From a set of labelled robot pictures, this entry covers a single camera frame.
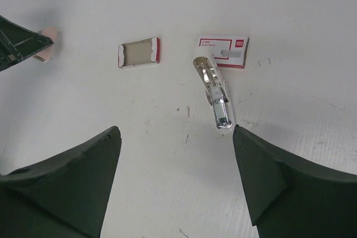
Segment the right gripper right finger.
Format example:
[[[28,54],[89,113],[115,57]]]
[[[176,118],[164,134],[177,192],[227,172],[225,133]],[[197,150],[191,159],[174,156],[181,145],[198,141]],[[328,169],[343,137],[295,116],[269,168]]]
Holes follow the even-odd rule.
[[[308,161],[238,125],[233,143],[259,237],[356,237],[356,175]]]

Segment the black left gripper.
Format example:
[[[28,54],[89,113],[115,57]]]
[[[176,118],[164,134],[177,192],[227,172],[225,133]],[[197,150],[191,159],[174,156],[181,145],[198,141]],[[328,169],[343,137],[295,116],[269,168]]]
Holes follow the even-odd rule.
[[[1,71],[54,44],[51,37],[21,27],[1,16]]]

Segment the red white staple box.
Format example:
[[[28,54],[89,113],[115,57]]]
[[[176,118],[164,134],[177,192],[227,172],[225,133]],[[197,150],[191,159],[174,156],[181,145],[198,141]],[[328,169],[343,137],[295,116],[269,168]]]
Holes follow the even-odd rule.
[[[205,47],[219,67],[244,69],[249,36],[247,35],[200,35],[196,47]]]

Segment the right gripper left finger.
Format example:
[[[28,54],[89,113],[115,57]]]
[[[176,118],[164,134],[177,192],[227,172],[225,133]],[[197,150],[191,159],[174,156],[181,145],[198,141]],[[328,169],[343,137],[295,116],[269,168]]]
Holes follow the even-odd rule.
[[[121,145],[112,126],[1,175],[1,237],[100,237]]]

